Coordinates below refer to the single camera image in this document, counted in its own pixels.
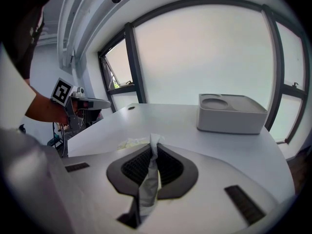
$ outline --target sleeve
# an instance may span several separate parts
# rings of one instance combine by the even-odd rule
[[[34,50],[39,40],[40,34],[42,32],[43,25],[44,23],[41,24],[41,27],[36,32],[36,35],[33,37],[34,39],[33,42],[28,46],[22,59],[15,65],[16,69],[18,70],[20,75],[23,77],[23,79],[29,79],[30,77],[31,62],[33,60]]]

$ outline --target black window frame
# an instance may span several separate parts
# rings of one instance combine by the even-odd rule
[[[190,6],[197,6],[197,5],[208,5],[208,4],[233,5],[237,7],[255,10],[257,12],[263,13],[266,16],[267,23],[269,26],[269,31],[271,34],[271,39],[273,41],[273,47],[274,47],[273,51],[274,51],[276,66],[275,66],[275,76],[274,76],[275,77],[275,90],[274,90],[274,94],[272,98],[269,115],[265,123],[265,127],[268,131],[270,131],[275,121],[283,94],[301,98],[302,99],[301,108],[299,110],[296,122],[290,134],[285,139],[285,141],[278,142],[278,144],[289,143],[299,127],[299,124],[301,122],[301,119],[303,117],[303,114],[306,108],[307,99],[308,99],[308,92],[309,92],[309,86],[310,86],[310,60],[309,60],[308,46],[306,42],[307,41],[306,39],[308,38],[306,37],[303,31],[301,31],[298,27],[292,24],[287,18],[275,12],[266,4],[260,5],[260,4],[256,4],[254,2],[250,2],[246,0],[179,0],[179,1],[169,3],[167,5],[161,6],[157,9],[154,9],[144,14],[143,16],[137,18],[132,23],[130,22],[126,23],[124,28],[121,31],[119,31],[98,53],[99,59],[101,59],[103,56],[105,56],[105,54],[111,48],[113,48],[123,39],[122,37],[125,37],[127,53],[128,53],[128,61],[129,61],[131,75],[133,78],[135,89],[132,88],[130,90],[130,88],[124,88],[123,90],[121,90],[121,88],[118,88],[116,89],[116,91],[114,91],[114,93],[115,94],[127,93],[127,92],[133,92],[133,90],[135,90],[137,93],[139,103],[147,103],[144,86],[143,86],[141,68],[139,65],[136,41],[135,41],[134,32],[133,32],[134,27],[138,27],[141,24],[147,22],[148,20],[151,20],[157,16],[160,16],[162,14],[165,14],[167,12],[170,12],[176,9],[181,9],[181,8],[190,7]],[[304,52],[304,64],[305,64],[304,66],[304,72],[305,72],[304,91],[297,89],[296,87],[288,86],[284,84],[284,74],[285,74],[284,52],[283,52],[283,44],[282,44],[281,36],[277,27],[277,22],[284,25],[285,27],[290,29],[292,32],[294,32],[297,36],[300,37],[302,41],[302,47],[303,47],[303,52]],[[107,94],[110,97],[113,93],[112,91],[107,91]]]

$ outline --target person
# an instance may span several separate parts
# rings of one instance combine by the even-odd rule
[[[1,41],[11,61],[29,86],[34,49],[44,26],[43,7],[48,1],[5,0],[7,9],[4,10],[2,17]],[[68,118],[64,108],[32,89],[36,97],[29,106],[26,116],[38,121],[67,125]]]

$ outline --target black shirt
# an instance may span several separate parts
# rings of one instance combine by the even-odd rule
[[[43,6],[48,1],[5,0],[3,7],[1,6],[4,11],[1,40],[11,61],[24,79],[29,79],[34,49],[44,26],[43,18],[40,25],[39,22]]]

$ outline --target gray box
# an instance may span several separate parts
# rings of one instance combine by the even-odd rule
[[[268,111],[247,96],[200,94],[197,129],[205,132],[257,135]]]

